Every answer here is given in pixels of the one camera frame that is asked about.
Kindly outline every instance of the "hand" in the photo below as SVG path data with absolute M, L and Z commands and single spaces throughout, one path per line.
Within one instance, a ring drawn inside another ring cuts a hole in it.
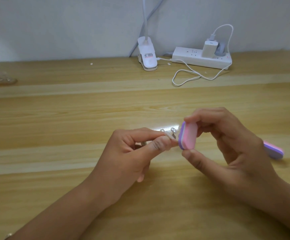
M 184 120 L 198 124 L 197 136 L 211 133 L 228 166 L 220 166 L 196 150 L 184 150 L 183 157 L 229 194 L 268 210 L 284 184 L 271 165 L 262 139 L 225 108 L 196 109 Z
M 145 141 L 151 142 L 143 147 L 135 144 Z M 154 157 L 177 145 L 177 141 L 169 139 L 164 132 L 147 128 L 115 130 L 84 183 L 101 194 L 105 207 L 108 207 L 135 181 L 143 181 Z

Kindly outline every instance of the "forearm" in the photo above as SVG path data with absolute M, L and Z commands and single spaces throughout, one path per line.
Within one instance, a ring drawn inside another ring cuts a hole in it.
M 278 190 L 271 204 L 263 210 L 290 228 L 290 184 L 281 180 Z
M 105 208 L 100 196 L 83 182 L 23 226 L 9 240 L 75 240 Z

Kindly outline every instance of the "wooden table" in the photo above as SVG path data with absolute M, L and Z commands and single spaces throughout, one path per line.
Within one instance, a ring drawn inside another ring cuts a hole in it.
M 170 129 L 197 107 L 225 106 L 283 147 L 286 159 L 274 166 L 290 182 L 290 52 L 236 53 L 233 61 L 216 80 L 179 88 L 171 78 L 184 65 L 166 61 L 153 72 L 136 58 L 0 63 L 19 80 L 0 87 L 0 239 L 78 185 L 113 130 Z M 210 135 L 196 148 L 224 163 Z M 175 148 L 155 158 L 145 181 L 83 239 L 290 239 L 290 231 L 218 190 Z

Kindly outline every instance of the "white power strip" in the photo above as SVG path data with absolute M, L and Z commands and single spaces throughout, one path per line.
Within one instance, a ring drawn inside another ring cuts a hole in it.
M 216 56 L 212 58 L 202 57 L 203 50 L 199 49 L 190 49 L 183 47 L 176 47 L 173 52 L 172 62 L 183 63 L 178 60 L 182 60 L 187 64 L 205 66 L 217 69 L 227 70 L 229 65 L 232 63 L 232 58 L 229 53 L 226 53 L 225 56 Z

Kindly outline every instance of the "bracelet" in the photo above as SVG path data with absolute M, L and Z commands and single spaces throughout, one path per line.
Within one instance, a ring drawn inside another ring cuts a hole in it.
M 9 233 L 5 236 L 4 240 L 6 240 L 7 238 L 9 238 L 11 235 L 13 235 L 12 233 Z

